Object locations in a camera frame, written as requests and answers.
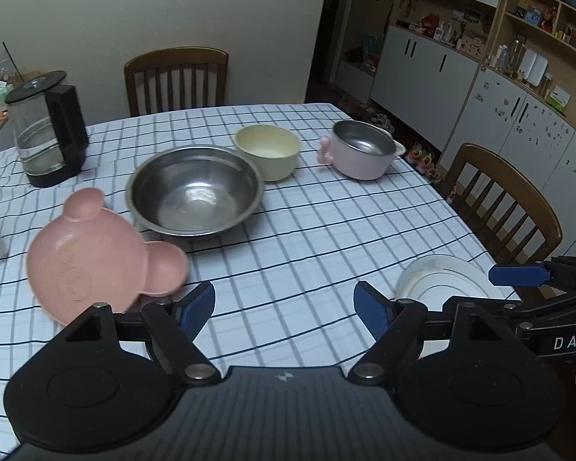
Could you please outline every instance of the chair backrest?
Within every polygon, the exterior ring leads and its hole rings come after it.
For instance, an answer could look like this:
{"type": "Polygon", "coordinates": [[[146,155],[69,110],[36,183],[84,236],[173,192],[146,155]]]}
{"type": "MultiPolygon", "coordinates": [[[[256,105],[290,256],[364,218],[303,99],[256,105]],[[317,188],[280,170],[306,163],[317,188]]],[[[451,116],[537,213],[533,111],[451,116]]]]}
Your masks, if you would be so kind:
{"type": "Polygon", "coordinates": [[[226,52],[215,48],[198,46],[154,50],[133,58],[124,66],[124,79],[126,80],[130,116],[139,116],[141,114],[137,100],[137,81],[135,78],[139,73],[142,74],[146,114],[164,112],[165,110],[188,109],[189,107],[208,107],[210,105],[210,69],[215,69],[215,98],[213,105],[222,106],[226,92],[227,65],[228,54],[226,52]],[[199,72],[201,70],[203,73],[203,88],[202,95],[199,96],[197,95],[197,76],[200,76],[199,72]],[[173,73],[178,75],[176,78],[179,84],[178,107],[175,107],[174,102],[173,73]],[[165,90],[162,82],[163,75],[166,76],[165,90]],[[186,101],[186,75],[190,77],[189,102],[186,101]],[[150,94],[152,77],[155,90],[155,110],[152,110],[150,94]]]}
{"type": "Polygon", "coordinates": [[[526,254],[527,262],[544,260],[552,253],[563,238],[561,225],[553,209],[540,191],[522,173],[494,152],[475,144],[463,144],[452,166],[450,166],[446,178],[438,186],[438,191],[442,197],[448,198],[466,164],[471,164],[477,172],[465,191],[461,195],[455,196],[452,207],[484,244],[495,261],[505,264],[518,263],[518,255],[538,231],[544,238],[544,242],[531,255],[526,254]],[[478,196],[470,197],[482,174],[487,176],[490,181],[478,196]],[[495,184],[501,188],[501,192],[481,216],[478,210],[495,184]],[[493,214],[502,201],[505,203],[510,201],[511,204],[503,216],[496,219],[493,214]],[[503,227],[517,206],[521,207],[524,214],[504,235],[503,227]],[[533,222],[533,228],[520,239],[516,246],[510,249],[508,245],[511,241],[513,243],[518,241],[518,239],[514,239],[527,218],[533,222]]]}

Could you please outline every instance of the pink pot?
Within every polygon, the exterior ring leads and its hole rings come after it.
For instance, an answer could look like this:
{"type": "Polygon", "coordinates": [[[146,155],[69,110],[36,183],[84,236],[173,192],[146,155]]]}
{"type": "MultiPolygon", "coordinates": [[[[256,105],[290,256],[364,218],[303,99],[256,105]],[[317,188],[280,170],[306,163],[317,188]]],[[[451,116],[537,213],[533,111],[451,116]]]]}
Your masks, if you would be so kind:
{"type": "Polygon", "coordinates": [[[320,138],[318,163],[332,164],[356,180],[375,180],[386,172],[406,148],[385,130],[362,121],[346,119],[333,126],[333,137],[320,138]]]}

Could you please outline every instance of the checkered tablecloth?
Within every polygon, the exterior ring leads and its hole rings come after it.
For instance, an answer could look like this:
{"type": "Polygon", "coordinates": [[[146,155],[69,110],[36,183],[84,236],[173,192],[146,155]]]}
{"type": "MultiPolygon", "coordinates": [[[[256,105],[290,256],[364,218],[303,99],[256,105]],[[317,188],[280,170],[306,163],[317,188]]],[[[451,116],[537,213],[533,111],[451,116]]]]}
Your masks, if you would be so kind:
{"type": "MultiPolygon", "coordinates": [[[[222,373],[231,365],[347,369],[373,343],[354,314],[359,280],[392,297],[403,269],[433,253],[488,271],[493,262],[483,246],[403,160],[373,182],[316,163],[318,138],[346,118],[329,104],[299,104],[190,109],[97,124],[88,128],[84,170],[50,189],[29,185],[15,149],[0,152],[0,233],[8,246],[8,257],[0,259],[0,457],[17,443],[2,407],[4,386],[61,329],[26,281],[30,242],[83,187],[103,189],[106,206],[131,220],[127,179],[162,150],[233,146],[231,135],[252,123],[278,124],[303,141],[298,169],[266,185],[260,208],[243,225],[184,245],[191,269],[177,297],[203,280],[215,286],[215,313],[195,343],[222,373]]],[[[141,232],[148,240],[158,238],[141,232]]],[[[140,343],[123,347],[145,354],[140,343]]]]}

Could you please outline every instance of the glass kettle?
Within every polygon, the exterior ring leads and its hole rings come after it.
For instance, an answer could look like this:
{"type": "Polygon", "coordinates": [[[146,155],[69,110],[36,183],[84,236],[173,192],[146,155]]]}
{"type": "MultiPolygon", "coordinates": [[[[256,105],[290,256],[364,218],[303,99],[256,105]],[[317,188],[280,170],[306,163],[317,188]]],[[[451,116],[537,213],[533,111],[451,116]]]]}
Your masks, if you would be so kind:
{"type": "Polygon", "coordinates": [[[89,145],[74,86],[65,71],[32,78],[5,100],[15,146],[34,187],[51,187],[81,171],[89,145]]]}

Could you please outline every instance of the metal basin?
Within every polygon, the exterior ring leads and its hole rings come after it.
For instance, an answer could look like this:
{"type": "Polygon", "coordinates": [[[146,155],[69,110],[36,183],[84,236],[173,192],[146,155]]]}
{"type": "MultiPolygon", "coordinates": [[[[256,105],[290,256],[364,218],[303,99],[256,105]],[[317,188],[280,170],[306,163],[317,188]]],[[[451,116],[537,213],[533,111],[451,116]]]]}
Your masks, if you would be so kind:
{"type": "Polygon", "coordinates": [[[187,146],[145,161],[130,177],[126,203],[161,234],[203,238],[243,222],[260,203],[262,176],[232,149],[187,146]]]}
{"type": "Polygon", "coordinates": [[[388,132],[362,121],[339,121],[335,123],[333,133],[347,146],[366,154],[388,156],[397,150],[397,144],[388,132]]]}

